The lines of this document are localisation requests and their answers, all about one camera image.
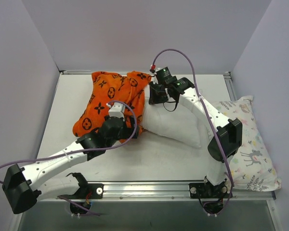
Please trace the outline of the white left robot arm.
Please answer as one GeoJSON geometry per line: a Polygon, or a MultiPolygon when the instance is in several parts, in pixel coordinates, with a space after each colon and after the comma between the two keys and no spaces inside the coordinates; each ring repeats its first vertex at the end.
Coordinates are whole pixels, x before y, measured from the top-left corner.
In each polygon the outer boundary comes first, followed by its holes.
{"type": "Polygon", "coordinates": [[[79,173],[71,173],[65,179],[54,179],[61,172],[115,149],[119,140],[129,141],[139,135],[137,121],[130,117],[131,126],[123,118],[107,116],[100,128],[82,135],[56,154],[32,161],[20,167],[17,163],[8,167],[2,189],[14,214],[32,208],[39,200],[59,195],[84,197],[88,183],[79,173]]]}

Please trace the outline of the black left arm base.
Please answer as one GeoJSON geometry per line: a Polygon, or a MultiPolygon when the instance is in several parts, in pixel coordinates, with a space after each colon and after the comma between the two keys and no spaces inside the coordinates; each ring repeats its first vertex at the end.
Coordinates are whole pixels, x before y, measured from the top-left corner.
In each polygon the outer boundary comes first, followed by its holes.
{"type": "Polygon", "coordinates": [[[87,186],[80,187],[74,194],[63,194],[67,199],[102,199],[104,185],[102,183],[89,183],[87,186]]]}

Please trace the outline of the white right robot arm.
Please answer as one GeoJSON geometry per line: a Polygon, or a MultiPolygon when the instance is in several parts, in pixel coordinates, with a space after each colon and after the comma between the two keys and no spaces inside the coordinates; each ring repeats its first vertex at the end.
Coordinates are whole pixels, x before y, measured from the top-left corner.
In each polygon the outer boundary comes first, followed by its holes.
{"type": "Polygon", "coordinates": [[[230,119],[216,109],[202,94],[196,82],[173,76],[167,67],[152,70],[156,80],[149,83],[149,104],[166,103],[173,98],[175,105],[187,108],[213,133],[208,152],[213,159],[205,179],[205,194],[215,197],[221,191],[221,183],[230,173],[229,162],[242,145],[243,125],[239,119],[230,119]]]}

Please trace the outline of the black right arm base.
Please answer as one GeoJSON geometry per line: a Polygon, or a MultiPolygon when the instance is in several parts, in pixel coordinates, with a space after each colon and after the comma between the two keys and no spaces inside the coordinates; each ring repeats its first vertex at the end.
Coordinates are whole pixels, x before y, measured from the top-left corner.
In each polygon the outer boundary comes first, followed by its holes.
{"type": "Polygon", "coordinates": [[[220,199],[226,196],[232,198],[232,193],[226,187],[225,181],[213,186],[210,182],[192,182],[188,184],[190,197],[193,199],[220,199]]]}

